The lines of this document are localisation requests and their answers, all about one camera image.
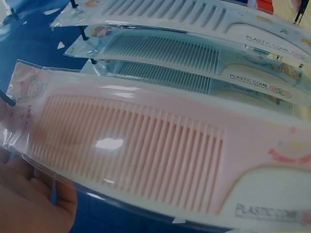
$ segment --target plastic packaging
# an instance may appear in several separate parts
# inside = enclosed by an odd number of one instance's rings
[[[285,113],[293,112],[293,104],[269,96],[258,91],[249,90],[241,86],[211,79],[208,94],[226,98],[229,100],[237,100],[249,103],[253,106],[262,108],[280,110]]]
[[[98,38],[94,32],[102,34],[101,31],[109,31],[109,34]],[[104,59],[108,62],[107,72],[122,73],[127,63],[145,63],[137,67],[130,66],[131,75],[146,78],[146,75],[156,75],[152,69],[159,72],[162,69],[168,75],[160,77],[159,80],[163,82],[172,77],[170,70],[180,70],[192,76],[210,77],[240,85],[307,108],[311,104],[311,69],[271,59],[261,51],[187,33],[148,29],[118,29],[97,25],[88,27],[86,35],[88,41],[83,41],[80,36],[66,54]],[[127,62],[115,66],[114,60]]]
[[[220,0],[77,0],[52,26],[106,24],[167,29],[243,43],[310,66],[311,36],[282,19]]]
[[[311,124],[249,104],[18,64],[3,146],[91,190],[219,227],[303,231]]]
[[[122,79],[158,84],[186,91],[218,96],[221,98],[249,103],[262,108],[293,113],[293,104],[246,89],[241,86],[222,82],[209,77],[185,73],[178,70],[157,67],[142,63],[98,60],[92,64],[89,60],[82,73],[115,76]]]

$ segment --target clear plastic bag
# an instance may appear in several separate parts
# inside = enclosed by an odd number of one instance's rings
[[[220,0],[77,0],[52,26],[166,29],[238,42],[310,66],[311,36],[282,19]]]
[[[2,146],[118,201],[201,224],[310,229],[311,124],[249,104],[18,64]]]
[[[164,85],[182,85],[182,78],[174,75],[210,77],[306,108],[311,104],[310,67],[295,66],[244,45],[188,33],[103,25],[87,27],[86,36],[87,41],[80,36],[66,55],[104,60],[103,69],[110,73],[142,79],[159,75]]]

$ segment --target comb teeth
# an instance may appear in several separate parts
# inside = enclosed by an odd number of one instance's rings
[[[102,16],[112,19],[141,17],[146,20],[178,20],[180,23],[216,30],[227,9],[219,2],[207,0],[107,0]]]
[[[121,33],[108,43],[98,57],[148,63],[184,72],[216,74],[219,50],[205,42],[178,35],[141,35]]]
[[[165,67],[124,62],[120,75],[142,77],[138,81],[207,94],[209,78]]]
[[[119,192],[207,213],[224,131],[119,100],[51,96],[31,135],[43,165]]]

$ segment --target blue floor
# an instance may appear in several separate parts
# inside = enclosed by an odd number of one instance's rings
[[[0,28],[0,89],[6,91],[18,59],[45,67],[81,69],[86,59],[63,56],[79,36],[75,27],[55,28],[50,23],[59,13],[49,16],[43,11],[64,7],[68,0],[7,0],[17,15],[10,16]],[[65,47],[57,50],[59,42]],[[198,233],[193,224],[172,224],[173,218],[150,212],[135,214],[78,193],[78,212],[72,233]],[[227,229],[205,228],[209,233]]]

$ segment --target human hand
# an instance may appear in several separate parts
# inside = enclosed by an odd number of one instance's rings
[[[301,6],[301,0],[291,0],[294,6],[294,9],[298,12]]]
[[[50,202],[53,179],[24,159],[9,160],[0,149],[0,231],[2,233],[68,233],[76,209],[76,191],[56,182],[57,202]]]

